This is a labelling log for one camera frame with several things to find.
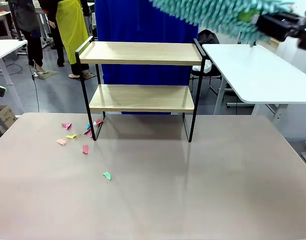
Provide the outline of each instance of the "black chair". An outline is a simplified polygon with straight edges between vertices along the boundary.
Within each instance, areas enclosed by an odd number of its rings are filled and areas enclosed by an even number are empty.
[[[202,46],[203,44],[219,44],[219,40],[216,36],[215,33],[211,32],[210,30],[203,30],[198,34],[197,37],[197,41],[199,42],[199,44]],[[200,76],[200,72],[199,71],[193,71],[191,72],[192,74],[192,85],[194,85],[194,79],[195,77],[198,79]],[[209,79],[209,87],[210,89],[216,94],[218,95],[218,91],[216,91],[212,85],[211,85],[211,81],[213,79],[217,79],[222,81],[222,74],[221,72],[218,70],[218,68],[215,66],[215,64],[212,62],[212,69],[210,72],[208,73],[204,73],[203,74],[203,79]]]

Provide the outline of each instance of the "yellow apron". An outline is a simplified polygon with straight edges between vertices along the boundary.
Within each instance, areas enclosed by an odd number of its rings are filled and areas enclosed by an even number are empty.
[[[63,0],[58,2],[56,21],[69,63],[75,64],[75,51],[88,38],[80,0]]]

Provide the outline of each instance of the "cardboard box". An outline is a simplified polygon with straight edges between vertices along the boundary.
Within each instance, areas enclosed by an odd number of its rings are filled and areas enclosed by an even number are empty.
[[[16,120],[17,118],[9,106],[0,105],[0,123],[4,123],[8,129]],[[0,133],[3,134],[7,129],[0,125]]]

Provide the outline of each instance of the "red paper scrap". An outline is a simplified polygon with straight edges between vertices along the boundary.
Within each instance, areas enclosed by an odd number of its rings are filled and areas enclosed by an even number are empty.
[[[86,135],[87,133],[89,133],[91,130],[88,129],[86,132],[84,132],[84,135]]]
[[[71,127],[71,123],[66,124],[66,130],[68,130]]]
[[[95,126],[98,126],[99,124],[102,124],[103,122],[104,122],[104,120],[98,119]]]
[[[83,146],[83,153],[88,154],[88,145]]]
[[[64,146],[66,144],[66,141],[63,140],[63,139],[58,139],[56,142],[59,143],[62,146]]]

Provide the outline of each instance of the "top shelf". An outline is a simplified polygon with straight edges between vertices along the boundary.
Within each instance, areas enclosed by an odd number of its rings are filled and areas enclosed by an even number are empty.
[[[82,64],[200,65],[202,57],[190,43],[94,41],[80,54]]]

